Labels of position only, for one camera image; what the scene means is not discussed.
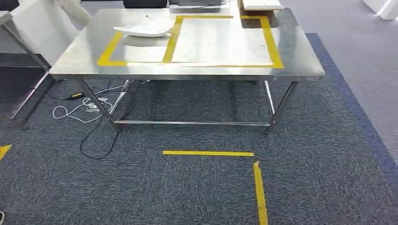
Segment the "yellow tape line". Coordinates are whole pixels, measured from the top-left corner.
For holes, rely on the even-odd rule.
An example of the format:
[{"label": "yellow tape line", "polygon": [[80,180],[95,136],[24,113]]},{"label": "yellow tape line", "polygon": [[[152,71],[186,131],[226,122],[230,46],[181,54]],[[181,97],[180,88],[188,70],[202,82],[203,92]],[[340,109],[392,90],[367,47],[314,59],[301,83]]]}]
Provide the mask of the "yellow tape line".
[{"label": "yellow tape line", "polygon": [[[172,63],[174,51],[176,50],[176,45],[178,41],[178,37],[180,35],[181,27],[184,19],[232,19],[234,18],[231,15],[178,15],[176,16],[176,20],[174,22],[174,27],[171,31],[170,39],[168,40],[168,44],[166,47],[166,51],[164,53],[162,62],[139,62],[139,63]],[[268,17],[266,16],[248,16],[242,15],[241,19],[259,19],[261,23],[261,27],[263,30],[265,42],[267,44],[268,52],[273,62],[272,65],[218,65],[218,66],[196,66],[196,67],[222,67],[222,68],[284,68],[281,57],[278,52],[278,48],[275,44],[274,37],[272,36],[271,26],[269,25]],[[112,61],[110,60],[111,55],[115,51],[118,43],[122,39],[123,34],[118,31],[115,36],[102,53],[100,58],[97,61],[98,66],[101,67],[126,67],[128,66],[127,61]]]},{"label": "yellow tape line", "polygon": [[257,161],[253,164],[254,183],[256,186],[256,196],[257,196],[257,207],[259,211],[259,222],[260,225],[268,225],[267,205],[265,203],[264,186],[262,183],[262,175],[259,163],[260,162]]},{"label": "yellow tape line", "polygon": [[177,16],[174,22],[174,27],[171,31],[170,39],[168,40],[166,51],[163,56],[162,63],[171,63],[173,59],[174,50],[176,49],[178,36],[180,36],[181,26],[183,25],[184,18],[182,16]]},{"label": "yellow tape line", "polygon": [[0,160],[3,159],[4,155],[11,148],[11,146],[12,146],[12,144],[0,147]]},{"label": "yellow tape line", "polygon": [[197,156],[254,156],[252,152],[236,151],[163,151],[163,155],[197,155]]},{"label": "yellow tape line", "polygon": [[279,55],[278,48],[275,44],[274,36],[271,32],[271,26],[269,25],[268,17],[262,16],[260,17],[260,23],[262,27],[262,31],[264,33],[265,43],[267,44],[268,52],[271,57],[272,62],[274,63],[272,68],[282,69],[284,68],[281,56]]},{"label": "yellow tape line", "polygon": [[122,39],[123,34],[120,31],[117,31],[111,42],[108,44],[105,51],[102,53],[101,57],[98,59],[98,66],[103,67],[125,67],[127,66],[126,61],[110,61],[111,55],[116,49],[117,44]]}]

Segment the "white cabinet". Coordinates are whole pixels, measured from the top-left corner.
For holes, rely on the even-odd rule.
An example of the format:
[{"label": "white cabinet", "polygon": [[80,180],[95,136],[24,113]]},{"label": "white cabinet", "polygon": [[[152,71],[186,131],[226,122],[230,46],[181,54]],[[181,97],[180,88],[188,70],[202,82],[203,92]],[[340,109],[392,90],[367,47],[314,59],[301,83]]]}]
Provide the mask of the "white cabinet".
[{"label": "white cabinet", "polygon": [[398,0],[363,0],[384,20],[398,19]]}]

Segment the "stainless steel table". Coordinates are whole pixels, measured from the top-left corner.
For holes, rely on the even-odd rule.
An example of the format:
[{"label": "stainless steel table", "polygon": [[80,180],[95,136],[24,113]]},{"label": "stainless steel table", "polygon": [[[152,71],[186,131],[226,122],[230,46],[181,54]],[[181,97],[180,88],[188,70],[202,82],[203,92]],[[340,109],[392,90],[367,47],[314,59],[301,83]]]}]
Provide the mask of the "stainless steel table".
[{"label": "stainless steel table", "polygon": [[[171,20],[168,37],[124,36],[113,27]],[[246,12],[232,5],[221,9],[103,9],[51,68],[57,79],[75,79],[115,128],[123,124],[194,124],[273,127],[301,81],[325,75],[290,9]],[[242,80],[261,81],[272,115],[262,122],[195,122],[114,120],[84,79]],[[276,107],[268,81],[291,82]]]},{"label": "stainless steel table", "polygon": [[14,22],[12,21],[13,16],[8,11],[0,11],[0,26],[4,29],[12,39],[23,49],[25,52],[31,56],[46,72],[41,77],[41,79],[36,83],[35,87],[32,88],[26,97],[22,100],[22,102],[18,105],[18,107],[14,110],[11,116],[3,116],[3,118],[7,119],[10,122],[15,122],[16,117],[21,112],[22,108],[26,105],[26,103],[30,100],[33,94],[36,92],[37,88],[44,82],[44,80],[49,76],[50,66],[48,62],[41,60],[36,56],[32,48],[19,36],[19,33],[15,27]]}]

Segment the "shoe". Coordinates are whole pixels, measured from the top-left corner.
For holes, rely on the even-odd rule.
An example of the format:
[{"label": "shoe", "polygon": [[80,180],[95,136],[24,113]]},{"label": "shoe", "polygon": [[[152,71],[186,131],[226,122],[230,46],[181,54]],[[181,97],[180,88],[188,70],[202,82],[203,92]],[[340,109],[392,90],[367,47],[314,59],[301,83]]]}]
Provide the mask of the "shoe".
[{"label": "shoe", "polygon": [[0,225],[3,225],[5,217],[6,217],[6,215],[4,214],[4,212],[0,212]]}]

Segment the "yellow tape rectangle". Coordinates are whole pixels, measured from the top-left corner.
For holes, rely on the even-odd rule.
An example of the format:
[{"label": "yellow tape rectangle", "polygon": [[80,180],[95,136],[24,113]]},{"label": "yellow tape rectangle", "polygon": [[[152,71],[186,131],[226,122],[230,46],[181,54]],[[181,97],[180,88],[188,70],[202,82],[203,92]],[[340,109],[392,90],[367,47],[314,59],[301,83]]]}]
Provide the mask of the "yellow tape rectangle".
[{"label": "yellow tape rectangle", "polygon": [[237,151],[163,151],[163,155],[196,155],[196,156],[254,156],[252,152]]},{"label": "yellow tape rectangle", "polygon": [[[181,31],[181,27],[184,19],[233,19],[234,17],[231,15],[178,15],[176,16],[176,20],[174,22],[174,27],[171,31],[170,39],[168,40],[168,44],[166,47],[166,51],[163,56],[162,62],[140,62],[140,63],[163,63],[169,64],[173,63],[173,54],[176,49],[176,45],[178,42],[178,37]],[[264,39],[268,48],[269,55],[271,57],[272,65],[217,65],[217,66],[194,66],[194,67],[221,67],[221,68],[284,68],[281,57],[279,55],[277,46],[275,44],[271,26],[269,25],[268,17],[266,16],[248,16],[242,15],[240,19],[258,19],[261,23],[261,28],[263,30]],[[100,67],[126,67],[128,61],[114,61],[110,60],[113,52],[115,51],[118,43],[122,39],[123,34],[119,31],[116,32],[115,36],[112,38],[102,55],[97,61],[98,66]]]}]

